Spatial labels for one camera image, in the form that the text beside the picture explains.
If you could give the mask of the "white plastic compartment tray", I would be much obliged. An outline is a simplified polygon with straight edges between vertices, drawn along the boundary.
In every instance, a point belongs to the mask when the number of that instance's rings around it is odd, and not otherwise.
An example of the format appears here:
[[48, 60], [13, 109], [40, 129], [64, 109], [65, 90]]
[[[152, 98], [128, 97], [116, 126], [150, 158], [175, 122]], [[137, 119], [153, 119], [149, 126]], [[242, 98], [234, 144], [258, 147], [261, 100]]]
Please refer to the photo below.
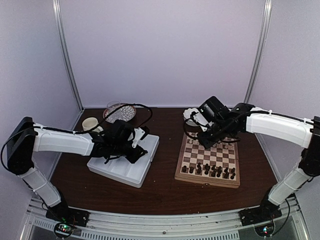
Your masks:
[[125, 157], [121, 156], [105, 163], [105, 159], [91, 158], [87, 167], [93, 173], [104, 176], [111, 180], [135, 187], [141, 188], [150, 169], [158, 149], [160, 137], [157, 135], [148, 135], [144, 140], [138, 143], [148, 153], [139, 158], [136, 163], [130, 163]]

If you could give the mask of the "dark chess piece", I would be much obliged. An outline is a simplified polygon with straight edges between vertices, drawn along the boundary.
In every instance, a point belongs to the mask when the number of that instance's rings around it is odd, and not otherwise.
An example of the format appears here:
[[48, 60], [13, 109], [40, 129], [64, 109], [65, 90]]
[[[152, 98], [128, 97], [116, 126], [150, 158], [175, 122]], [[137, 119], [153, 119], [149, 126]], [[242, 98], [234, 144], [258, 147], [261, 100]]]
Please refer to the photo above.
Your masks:
[[208, 175], [208, 174], [209, 174], [209, 171], [210, 171], [210, 166], [209, 166], [208, 164], [206, 164], [206, 165], [204, 166], [204, 169], [205, 169], [204, 174], [205, 174], [205, 175]]

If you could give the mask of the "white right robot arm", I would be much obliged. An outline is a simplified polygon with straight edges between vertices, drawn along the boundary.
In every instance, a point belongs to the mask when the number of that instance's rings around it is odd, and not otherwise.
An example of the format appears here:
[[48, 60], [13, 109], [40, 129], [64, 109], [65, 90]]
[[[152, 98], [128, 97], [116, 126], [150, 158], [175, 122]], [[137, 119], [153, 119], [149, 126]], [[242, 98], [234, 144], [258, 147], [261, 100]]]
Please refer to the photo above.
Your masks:
[[272, 167], [281, 174], [256, 210], [261, 221], [268, 220], [287, 197], [320, 175], [317, 116], [293, 117], [243, 102], [230, 109], [212, 96], [197, 108], [191, 119], [201, 126], [198, 138], [205, 147], [238, 133], [258, 137]]

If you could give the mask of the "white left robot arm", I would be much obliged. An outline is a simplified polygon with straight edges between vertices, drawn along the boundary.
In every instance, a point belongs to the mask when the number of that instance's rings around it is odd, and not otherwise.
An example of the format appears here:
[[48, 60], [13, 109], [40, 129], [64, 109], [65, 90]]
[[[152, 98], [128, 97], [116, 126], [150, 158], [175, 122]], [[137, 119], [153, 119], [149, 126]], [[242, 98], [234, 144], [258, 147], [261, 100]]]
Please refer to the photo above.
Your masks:
[[110, 128], [101, 132], [94, 130], [70, 131], [44, 126], [25, 117], [2, 145], [6, 153], [4, 168], [26, 182], [61, 222], [72, 218], [72, 211], [63, 204], [62, 194], [39, 170], [34, 153], [49, 155], [74, 154], [90, 158], [104, 158], [106, 162], [125, 157], [134, 164], [147, 150], [139, 146], [149, 134], [146, 127], [133, 127], [116, 120]]

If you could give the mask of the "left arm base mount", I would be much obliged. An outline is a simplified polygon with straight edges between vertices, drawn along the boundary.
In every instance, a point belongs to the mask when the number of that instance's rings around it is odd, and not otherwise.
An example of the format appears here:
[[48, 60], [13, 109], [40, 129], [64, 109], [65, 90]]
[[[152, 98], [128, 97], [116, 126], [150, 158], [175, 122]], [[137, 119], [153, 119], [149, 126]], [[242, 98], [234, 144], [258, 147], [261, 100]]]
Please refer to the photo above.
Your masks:
[[46, 217], [55, 221], [70, 224], [73, 226], [86, 227], [90, 213], [86, 210], [69, 207], [62, 196], [61, 202], [55, 206], [46, 206]]

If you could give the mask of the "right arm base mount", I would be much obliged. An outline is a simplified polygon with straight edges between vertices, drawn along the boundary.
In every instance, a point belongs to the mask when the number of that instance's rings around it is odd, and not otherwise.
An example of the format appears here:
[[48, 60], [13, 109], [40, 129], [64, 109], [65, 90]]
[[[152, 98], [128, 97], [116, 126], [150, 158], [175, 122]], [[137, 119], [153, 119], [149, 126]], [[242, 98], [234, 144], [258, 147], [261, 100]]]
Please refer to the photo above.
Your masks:
[[282, 216], [280, 206], [268, 200], [270, 191], [271, 189], [265, 193], [259, 206], [245, 208], [238, 212], [242, 226], [259, 224]]

